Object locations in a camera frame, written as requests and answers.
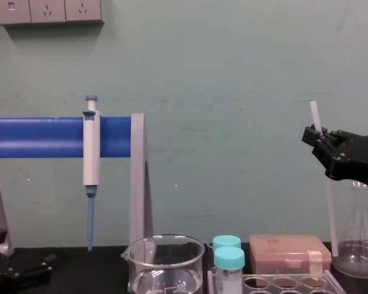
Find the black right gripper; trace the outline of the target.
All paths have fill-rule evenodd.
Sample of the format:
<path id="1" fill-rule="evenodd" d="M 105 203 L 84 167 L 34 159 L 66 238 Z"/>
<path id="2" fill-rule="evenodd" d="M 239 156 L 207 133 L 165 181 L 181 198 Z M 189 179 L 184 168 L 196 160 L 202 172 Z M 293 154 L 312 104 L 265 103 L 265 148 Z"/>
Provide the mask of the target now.
<path id="1" fill-rule="evenodd" d="M 338 130 L 321 132 L 315 125 L 304 129 L 302 142 L 313 146 L 312 154 L 325 168 L 325 175 L 334 180 L 350 179 L 368 186 L 368 135 Z"/>

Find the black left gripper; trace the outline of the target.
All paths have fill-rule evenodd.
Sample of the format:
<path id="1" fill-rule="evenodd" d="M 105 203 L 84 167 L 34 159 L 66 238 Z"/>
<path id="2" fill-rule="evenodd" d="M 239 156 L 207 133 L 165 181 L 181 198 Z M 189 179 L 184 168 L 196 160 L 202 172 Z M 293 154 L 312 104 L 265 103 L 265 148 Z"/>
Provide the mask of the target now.
<path id="1" fill-rule="evenodd" d="M 6 240 L 7 230 L 0 229 L 0 245 Z M 19 269 L 13 266 L 7 256 L 0 253 L 0 293 L 19 293 L 32 287 L 50 282 L 57 256 L 49 254 L 39 263 Z"/>

